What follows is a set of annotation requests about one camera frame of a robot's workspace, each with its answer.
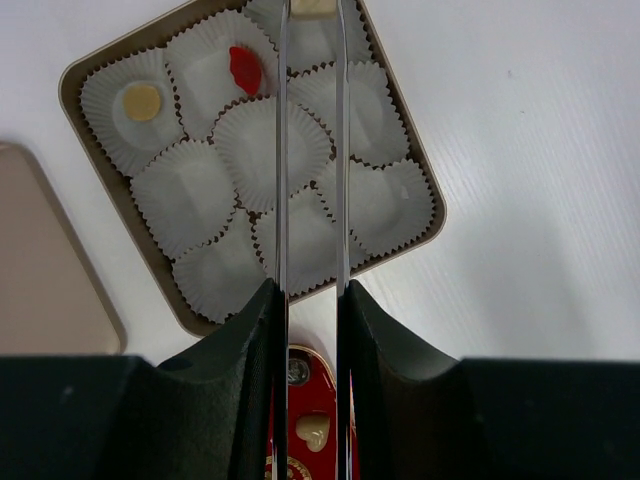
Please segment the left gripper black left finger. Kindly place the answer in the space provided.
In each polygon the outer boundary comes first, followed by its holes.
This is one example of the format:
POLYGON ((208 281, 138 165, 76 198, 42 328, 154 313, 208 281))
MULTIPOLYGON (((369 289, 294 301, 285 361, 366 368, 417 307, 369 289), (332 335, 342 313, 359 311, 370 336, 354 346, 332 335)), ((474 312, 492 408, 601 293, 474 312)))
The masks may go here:
POLYGON ((122 479, 261 479, 277 288, 193 346, 131 371, 119 413, 122 479))

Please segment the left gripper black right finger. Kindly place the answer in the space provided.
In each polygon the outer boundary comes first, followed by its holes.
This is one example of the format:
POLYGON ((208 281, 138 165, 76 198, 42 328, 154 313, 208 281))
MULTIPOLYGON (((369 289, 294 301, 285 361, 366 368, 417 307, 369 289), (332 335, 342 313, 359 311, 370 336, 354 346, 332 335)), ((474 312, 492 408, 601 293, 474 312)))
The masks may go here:
POLYGON ((473 400, 457 360, 347 289, 346 353, 363 479, 471 479, 473 400))

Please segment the metal serving tongs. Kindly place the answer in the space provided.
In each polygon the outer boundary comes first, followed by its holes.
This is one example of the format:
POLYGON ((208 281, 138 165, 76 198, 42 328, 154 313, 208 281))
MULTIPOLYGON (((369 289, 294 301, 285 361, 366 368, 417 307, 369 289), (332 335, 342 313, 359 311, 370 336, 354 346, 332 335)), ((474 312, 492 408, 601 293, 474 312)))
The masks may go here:
POLYGON ((289 251, 294 251, 294 263, 302 258, 319 262, 332 259, 336 265, 336 422, 337 422, 337 479, 353 477, 353 434, 351 370, 346 350, 350 293, 349 240, 349 147, 350 92, 348 40, 344 3, 337 1, 336 23, 336 213, 335 222, 319 230, 319 223, 307 229, 298 211, 289 220, 289 115, 288 115, 288 43, 290 1, 281 11, 280 48, 278 57, 278 89, 276 94, 276 205, 275 205, 275 283, 276 321, 274 327, 273 376, 274 430, 272 439, 272 472, 275 479, 283 478, 288 466, 288 360, 289 360, 289 251))

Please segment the round caramel chocolate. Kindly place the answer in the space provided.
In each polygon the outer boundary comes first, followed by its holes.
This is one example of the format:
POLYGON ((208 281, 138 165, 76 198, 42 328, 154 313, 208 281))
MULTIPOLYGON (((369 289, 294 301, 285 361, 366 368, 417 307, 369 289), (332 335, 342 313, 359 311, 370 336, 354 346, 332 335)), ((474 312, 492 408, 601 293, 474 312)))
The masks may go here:
POLYGON ((135 84, 126 89, 122 103, 128 118, 146 122, 158 115, 162 107, 162 98, 154 85, 135 84))

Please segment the red lips candy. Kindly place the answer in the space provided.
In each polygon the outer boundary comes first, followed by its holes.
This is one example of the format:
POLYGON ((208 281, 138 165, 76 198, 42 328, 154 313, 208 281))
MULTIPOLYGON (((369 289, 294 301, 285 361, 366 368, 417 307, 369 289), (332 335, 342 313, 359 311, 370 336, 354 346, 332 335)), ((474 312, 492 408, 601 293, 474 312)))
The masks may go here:
POLYGON ((247 95, 255 96, 260 92, 263 71, 259 57, 244 46, 229 48, 229 70, 235 84, 247 95))

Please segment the beige square chocolate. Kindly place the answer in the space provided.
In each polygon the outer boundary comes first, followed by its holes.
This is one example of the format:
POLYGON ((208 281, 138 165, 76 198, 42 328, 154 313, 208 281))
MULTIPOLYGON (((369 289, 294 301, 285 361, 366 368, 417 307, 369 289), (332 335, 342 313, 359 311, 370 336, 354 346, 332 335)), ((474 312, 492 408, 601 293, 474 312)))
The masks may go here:
POLYGON ((337 13, 336 0, 291 0, 290 16, 296 20, 332 18, 337 13))

